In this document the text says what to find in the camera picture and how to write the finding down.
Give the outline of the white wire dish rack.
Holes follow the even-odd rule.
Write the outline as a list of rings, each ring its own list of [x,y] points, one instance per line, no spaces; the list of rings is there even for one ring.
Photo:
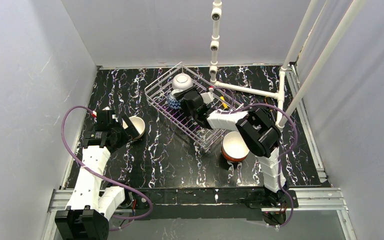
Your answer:
[[[208,80],[179,62],[145,87],[148,104],[177,126],[204,151],[225,135],[225,128],[213,128],[206,118],[216,110],[243,106],[233,93],[216,88]]]

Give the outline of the floral beige bowl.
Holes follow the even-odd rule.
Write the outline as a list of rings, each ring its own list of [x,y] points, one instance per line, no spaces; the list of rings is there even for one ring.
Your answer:
[[[134,124],[134,126],[136,127],[136,129],[138,130],[139,137],[136,138],[135,140],[132,140],[131,137],[128,136],[127,133],[123,129],[123,131],[121,133],[121,138],[124,141],[127,141],[127,140],[136,141],[136,140],[139,140],[144,135],[144,133],[145,133],[145,128],[146,128],[145,122],[144,122],[144,120],[141,117],[138,117],[138,116],[130,116],[129,118],[132,121],[132,123]]]

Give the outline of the blue patterned bowl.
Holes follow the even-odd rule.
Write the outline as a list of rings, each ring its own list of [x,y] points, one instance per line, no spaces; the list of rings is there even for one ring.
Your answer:
[[[175,94],[181,93],[182,89],[173,89],[166,97],[167,104],[170,108],[179,110],[181,109],[181,101],[175,98]]]

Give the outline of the plain white bowl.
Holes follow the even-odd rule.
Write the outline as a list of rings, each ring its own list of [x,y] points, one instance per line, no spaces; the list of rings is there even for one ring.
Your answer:
[[[179,73],[172,80],[172,88],[174,90],[186,90],[193,86],[192,78],[186,73]]]

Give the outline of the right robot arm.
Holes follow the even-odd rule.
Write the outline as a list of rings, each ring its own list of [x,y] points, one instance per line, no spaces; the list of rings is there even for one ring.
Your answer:
[[[191,87],[174,98],[180,101],[183,113],[206,129],[222,129],[239,133],[246,147],[254,154],[262,168],[263,186],[276,193],[286,183],[279,166],[279,143],[281,131],[274,121],[266,114],[266,109],[259,106],[248,106],[231,111],[212,107],[204,94]]]

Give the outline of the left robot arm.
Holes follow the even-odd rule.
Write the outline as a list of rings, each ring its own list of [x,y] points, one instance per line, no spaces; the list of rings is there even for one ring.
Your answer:
[[[112,184],[100,193],[102,179],[111,153],[132,140],[141,138],[145,122],[136,116],[116,117],[115,111],[99,110],[96,123],[82,141],[83,166],[64,210],[58,210],[55,224],[64,240],[106,240],[110,219],[125,201],[125,189]]]

